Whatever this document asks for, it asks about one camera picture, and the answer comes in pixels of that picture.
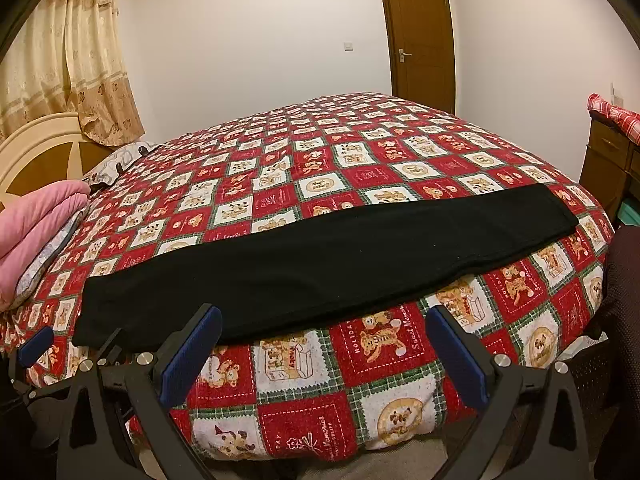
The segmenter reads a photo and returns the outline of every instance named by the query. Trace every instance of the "door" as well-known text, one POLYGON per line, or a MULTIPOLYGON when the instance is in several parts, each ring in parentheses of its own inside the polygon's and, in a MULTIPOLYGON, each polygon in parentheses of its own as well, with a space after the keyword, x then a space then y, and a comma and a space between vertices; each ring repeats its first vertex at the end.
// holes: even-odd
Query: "door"
POLYGON ((455 113, 449 0, 382 0, 395 96, 455 113))

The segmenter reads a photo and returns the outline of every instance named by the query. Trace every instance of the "drawer handle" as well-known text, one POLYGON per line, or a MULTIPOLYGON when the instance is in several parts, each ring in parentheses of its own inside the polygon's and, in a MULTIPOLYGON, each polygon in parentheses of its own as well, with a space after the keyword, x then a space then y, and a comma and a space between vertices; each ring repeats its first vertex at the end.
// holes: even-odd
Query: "drawer handle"
POLYGON ((610 148, 613 148, 614 150, 619 150, 620 148, 618 146, 616 146, 613 142, 611 142, 608 139, 602 139, 602 142, 604 142, 607 146, 609 146, 610 148))

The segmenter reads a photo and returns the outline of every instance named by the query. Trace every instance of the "wooden headboard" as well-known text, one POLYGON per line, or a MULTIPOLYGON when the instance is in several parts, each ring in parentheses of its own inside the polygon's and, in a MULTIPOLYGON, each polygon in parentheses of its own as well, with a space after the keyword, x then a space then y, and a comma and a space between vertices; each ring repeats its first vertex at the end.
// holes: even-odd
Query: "wooden headboard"
POLYGON ((0 144, 0 210, 52 182, 82 178, 112 151, 82 134, 74 112, 25 124, 0 144))

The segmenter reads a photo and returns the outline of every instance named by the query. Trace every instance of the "bed sheet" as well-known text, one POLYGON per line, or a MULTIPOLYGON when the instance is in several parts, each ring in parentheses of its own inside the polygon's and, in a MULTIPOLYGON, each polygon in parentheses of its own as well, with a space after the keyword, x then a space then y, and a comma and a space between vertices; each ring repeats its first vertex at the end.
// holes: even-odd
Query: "bed sheet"
MULTIPOLYGON (((579 218, 574 235, 419 301, 218 347, 185 404, 172 411, 193 447, 220 460, 341 460, 358 448, 394 446, 466 412, 427 340, 430 306, 444 304, 491 352, 546 367, 599 306, 613 232, 593 196, 539 157, 400 98, 322 97, 159 147, 92 201, 33 299, 2 318, 0 335, 11 348, 52 326, 54 345, 29 371, 33 383, 49 384, 72 375, 88 354, 71 344, 88 276, 342 208, 447 200, 535 182, 579 218)), ((349 279, 334 275, 331 262, 326 278, 349 279)))

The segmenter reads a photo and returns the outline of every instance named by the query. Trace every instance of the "white wall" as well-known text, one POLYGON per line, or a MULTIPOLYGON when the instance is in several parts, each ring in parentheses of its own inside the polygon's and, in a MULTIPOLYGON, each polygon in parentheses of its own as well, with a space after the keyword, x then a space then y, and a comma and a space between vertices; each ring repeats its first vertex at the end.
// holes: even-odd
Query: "white wall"
MULTIPOLYGON (((147 131, 155 139, 322 94, 391 92, 382 0, 133 4, 159 128, 147 131), (344 51, 345 41, 353 52, 344 51)), ((121 1, 121 15, 125 6, 121 1)), ((129 75, 134 84, 138 74, 129 75)))
POLYGON ((456 0, 457 114, 574 179, 589 138, 587 97, 640 110, 640 50, 606 0, 456 0))
POLYGON ((145 129, 144 140, 158 140, 158 121, 152 105, 152 96, 148 92, 145 69, 142 65, 140 37, 136 20, 136 5, 133 0, 118 2, 118 36, 122 57, 124 58, 131 91, 136 101, 142 126, 145 129))

